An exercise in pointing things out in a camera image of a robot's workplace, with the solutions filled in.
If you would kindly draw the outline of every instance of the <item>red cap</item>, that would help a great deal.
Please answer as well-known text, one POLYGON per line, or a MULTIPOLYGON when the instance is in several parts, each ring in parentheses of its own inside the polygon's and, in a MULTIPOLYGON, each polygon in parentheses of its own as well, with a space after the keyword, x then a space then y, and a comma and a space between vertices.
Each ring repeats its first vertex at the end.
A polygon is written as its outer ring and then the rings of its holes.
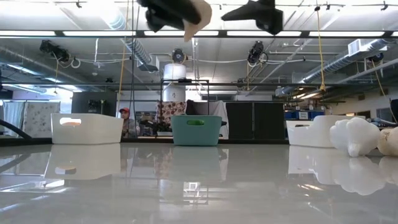
POLYGON ((129 108, 121 108, 121 109, 119 110, 120 113, 122 113, 122 111, 125 111, 125 112, 127 112, 127 113, 130 113, 130 109, 129 109, 129 108))

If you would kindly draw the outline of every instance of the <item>bin handle hole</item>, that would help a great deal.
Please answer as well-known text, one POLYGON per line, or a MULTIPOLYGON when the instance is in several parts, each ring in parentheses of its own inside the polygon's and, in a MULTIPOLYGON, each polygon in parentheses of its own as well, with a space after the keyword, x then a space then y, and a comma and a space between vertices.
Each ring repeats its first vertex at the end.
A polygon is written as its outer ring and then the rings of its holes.
POLYGON ((203 125, 205 125, 205 121, 204 120, 189 120, 189 121, 187 121, 187 125, 203 126, 203 125))
POLYGON ((61 118, 60 124, 62 126, 79 126, 81 125, 81 119, 75 118, 61 118))
POLYGON ((76 174, 76 167, 73 166, 60 166, 55 168, 55 173, 58 175, 76 174))

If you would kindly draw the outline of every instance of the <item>glossy reflective tabletop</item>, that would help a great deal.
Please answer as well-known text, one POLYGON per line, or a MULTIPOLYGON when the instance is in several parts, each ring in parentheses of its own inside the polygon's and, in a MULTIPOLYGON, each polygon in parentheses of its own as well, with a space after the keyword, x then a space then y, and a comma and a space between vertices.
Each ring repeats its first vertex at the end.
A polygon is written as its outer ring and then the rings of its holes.
POLYGON ((2 147, 0 172, 1 224, 398 223, 398 159, 377 151, 2 147))

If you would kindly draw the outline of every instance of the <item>white tank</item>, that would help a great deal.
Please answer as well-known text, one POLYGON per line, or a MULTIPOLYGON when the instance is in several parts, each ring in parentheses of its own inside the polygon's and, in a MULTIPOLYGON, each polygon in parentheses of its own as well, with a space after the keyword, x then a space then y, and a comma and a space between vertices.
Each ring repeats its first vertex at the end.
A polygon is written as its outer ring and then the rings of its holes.
MULTIPOLYGON (((178 80, 179 78, 185 77, 187 77, 187 68, 185 65, 170 63, 164 67, 163 78, 165 80, 178 80)), ((185 86, 175 86, 171 84, 163 91, 162 97, 164 102, 185 101, 185 86)))

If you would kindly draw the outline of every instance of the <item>person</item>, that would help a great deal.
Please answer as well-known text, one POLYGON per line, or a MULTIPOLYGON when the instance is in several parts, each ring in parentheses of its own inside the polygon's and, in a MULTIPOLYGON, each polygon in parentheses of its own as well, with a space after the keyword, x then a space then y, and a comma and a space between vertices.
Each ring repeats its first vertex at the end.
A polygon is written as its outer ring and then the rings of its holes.
POLYGON ((119 110, 123 118, 122 138, 135 138, 139 135, 139 125, 133 119, 130 119, 130 109, 122 108, 119 110))

